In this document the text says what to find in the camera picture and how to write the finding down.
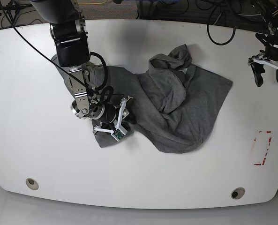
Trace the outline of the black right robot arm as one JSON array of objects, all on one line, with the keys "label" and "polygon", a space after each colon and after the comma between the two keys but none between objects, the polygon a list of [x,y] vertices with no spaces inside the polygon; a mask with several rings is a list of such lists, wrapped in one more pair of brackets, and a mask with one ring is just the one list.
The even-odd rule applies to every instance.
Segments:
[{"label": "black right robot arm", "polygon": [[[123,120],[129,115],[129,98],[123,97],[119,105],[110,103],[113,88],[107,86],[108,67],[101,55],[89,50],[85,18],[69,0],[32,0],[32,6],[49,22],[50,34],[56,47],[56,67],[67,74],[68,89],[74,101],[71,110],[80,119],[98,121],[93,132],[107,133],[117,142],[128,133]],[[104,78],[100,85],[90,81],[86,63],[91,57],[100,59]]]}]

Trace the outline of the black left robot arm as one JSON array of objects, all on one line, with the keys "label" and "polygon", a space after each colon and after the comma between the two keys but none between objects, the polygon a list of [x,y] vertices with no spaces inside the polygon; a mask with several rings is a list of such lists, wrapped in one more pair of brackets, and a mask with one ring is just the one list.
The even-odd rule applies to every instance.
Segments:
[{"label": "black left robot arm", "polygon": [[263,19],[263,32],[256,33],[255,37],[265,49],[249,58],[248,65],[252,68],[257,87],[261,87],[265,65],[276,69],[278,82],[278,0],[252,0],[251,4],[260,12]]}]

